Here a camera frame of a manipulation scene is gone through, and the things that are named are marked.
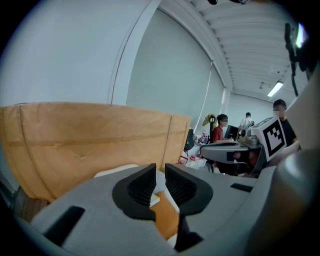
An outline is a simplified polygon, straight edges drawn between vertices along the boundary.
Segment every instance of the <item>cardboard box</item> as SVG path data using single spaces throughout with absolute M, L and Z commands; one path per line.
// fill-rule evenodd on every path
M 0 108 L 10 169 L 31 198 L 53 200 L 96 173 L 127 164 L 177 163 L 186 116 L 123 105 L 43 102 Z

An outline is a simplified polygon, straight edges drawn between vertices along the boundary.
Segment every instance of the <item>person in white shirt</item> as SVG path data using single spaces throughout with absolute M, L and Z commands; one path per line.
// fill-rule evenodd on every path
M 242 119 L 242 121 L 241 121 L 241 123 L 239 125 L 239 132 L 241 132 L 242 130 L 247 130 L 252 121 L 253 120 L 251 118 L 251 113 L 247 112 L 245 114 L 245 118 Z

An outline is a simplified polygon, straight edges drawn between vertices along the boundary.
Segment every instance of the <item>plastic bag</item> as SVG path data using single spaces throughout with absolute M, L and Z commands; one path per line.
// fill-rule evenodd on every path
M 198 169 L 204 167 L 206 165 L 207 159 L 196 157 L 195 160 L 189 160 L 186 162 L 186 167 Z

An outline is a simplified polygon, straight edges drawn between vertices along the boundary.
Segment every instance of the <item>person in red shirt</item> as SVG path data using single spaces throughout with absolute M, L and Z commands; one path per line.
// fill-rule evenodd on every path
M 224 138 L 223 134 L 223 127 L 228 126 L 228 116 L 226 114 L 220 114 L 216 117 L 218 121 L 218 126 L 213 129 L 213 134 L 212 134 L 212 142 L 226 142 L 226 141 L 231 141 L 231 139 Z

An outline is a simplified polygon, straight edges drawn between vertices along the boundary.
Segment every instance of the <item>ceiling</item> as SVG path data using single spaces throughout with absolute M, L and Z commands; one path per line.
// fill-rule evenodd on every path
M 218 0 L 189 0 L 217 37 L 230 71 L 233 93 L 289 105 L 295 98 L 291 83 L 289 54 L 285 48 L 285 23 L 297 31 L 298 25 L 283 7 L 275 3 L 250 2 L 245 5 Z M 283 87 L 268 97 L 277 81 Z M 307 78 L 299 68 L 295 82 L 298 92 Z

